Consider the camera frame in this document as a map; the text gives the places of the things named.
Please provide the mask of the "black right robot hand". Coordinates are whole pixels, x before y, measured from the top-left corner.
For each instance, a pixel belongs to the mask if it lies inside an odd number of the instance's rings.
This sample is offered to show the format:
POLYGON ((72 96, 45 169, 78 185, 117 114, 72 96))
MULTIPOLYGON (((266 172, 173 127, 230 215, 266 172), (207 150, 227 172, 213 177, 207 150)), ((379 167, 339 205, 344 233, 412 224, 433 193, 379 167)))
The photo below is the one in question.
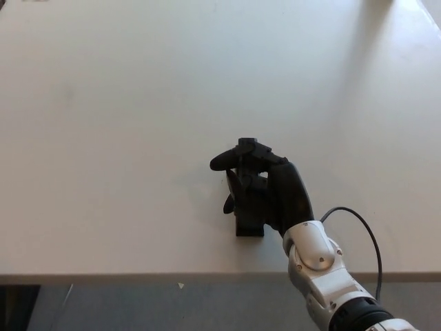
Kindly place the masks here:
POLYGON ((265 225, 284 235, 292 226, 314 219, 296 167, 256 139, 240 138, 209 167, 226 174, 229 195, 223 213, 235 216, 237 237, 263 237, 265 225))

